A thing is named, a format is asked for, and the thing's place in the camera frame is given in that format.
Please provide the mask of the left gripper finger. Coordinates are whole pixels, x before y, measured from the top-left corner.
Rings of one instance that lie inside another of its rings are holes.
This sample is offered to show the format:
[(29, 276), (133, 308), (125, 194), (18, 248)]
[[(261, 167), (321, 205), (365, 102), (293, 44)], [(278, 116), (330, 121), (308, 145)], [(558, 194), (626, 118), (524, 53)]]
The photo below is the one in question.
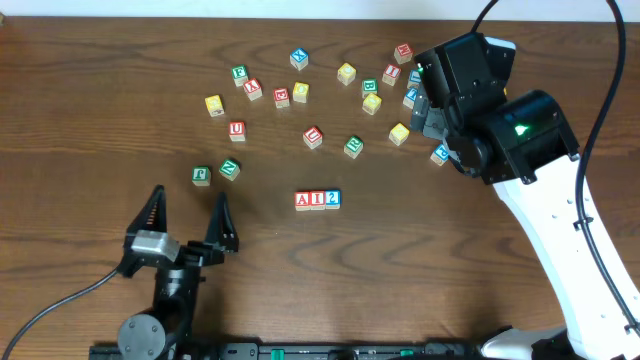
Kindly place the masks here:
[(136, 234), (139, 230), (166, 232), (166, 194), (163, 185), (157, 185), (138, 215), (127, 227), (127, 234)]
[(236, 253), (239, 250), (239, 236), (224, 192), (218, 194), (204, 243), (226, 253)]

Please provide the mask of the red A block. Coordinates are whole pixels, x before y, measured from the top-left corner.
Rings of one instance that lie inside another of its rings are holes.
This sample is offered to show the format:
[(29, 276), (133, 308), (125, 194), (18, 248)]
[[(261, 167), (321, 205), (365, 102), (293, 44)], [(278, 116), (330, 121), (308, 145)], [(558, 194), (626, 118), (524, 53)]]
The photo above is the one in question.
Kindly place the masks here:
[(310, 205), (310, 193), (308, 191), (300, 191), (294, 194), (294, 206), (297, 211), (308, 211)]

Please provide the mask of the blue 2 block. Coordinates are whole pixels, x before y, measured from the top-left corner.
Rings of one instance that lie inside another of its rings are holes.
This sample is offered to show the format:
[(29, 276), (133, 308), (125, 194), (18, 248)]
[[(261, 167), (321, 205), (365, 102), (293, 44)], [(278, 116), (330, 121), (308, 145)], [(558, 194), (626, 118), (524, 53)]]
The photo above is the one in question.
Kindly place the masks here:
[(340, 190), (325, 191), (325, 206), (327, 209), (339, 209), (342, 203)]

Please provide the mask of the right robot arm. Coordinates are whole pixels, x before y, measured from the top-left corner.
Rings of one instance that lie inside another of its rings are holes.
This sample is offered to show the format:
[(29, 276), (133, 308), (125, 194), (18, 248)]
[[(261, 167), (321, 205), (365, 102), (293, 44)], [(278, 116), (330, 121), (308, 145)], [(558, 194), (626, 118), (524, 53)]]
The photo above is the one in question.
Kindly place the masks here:
[(578, 180), (579, 145), (559, 104), (532, 90), (508, 99), (516, 48), (470, 32), (418, 54), (410, 126), (437, 157), (496, 191), (524, 229), (560, 304), (549, 331), (504, 330), (490, 359), (635, 359), (639, 292)]

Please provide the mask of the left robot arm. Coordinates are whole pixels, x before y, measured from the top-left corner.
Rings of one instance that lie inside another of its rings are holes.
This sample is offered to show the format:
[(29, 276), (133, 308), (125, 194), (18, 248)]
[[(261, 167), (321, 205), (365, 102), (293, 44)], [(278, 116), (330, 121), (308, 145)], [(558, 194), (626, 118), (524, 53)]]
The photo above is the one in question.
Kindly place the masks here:
[(144, 267), (154, 268), (155, 287), (149, 309), (129, 317), (118, 331), (117, 345), (125, 359), (167, 359), (191, 335), (201, 269), (220, 265), (239, 250), (228, 200), (216, 199), (205, 237), (180, 244), (167, 230), (166, 193), (162, 185), (127, 227), (123, 257), (116, 272), (131, 278)]

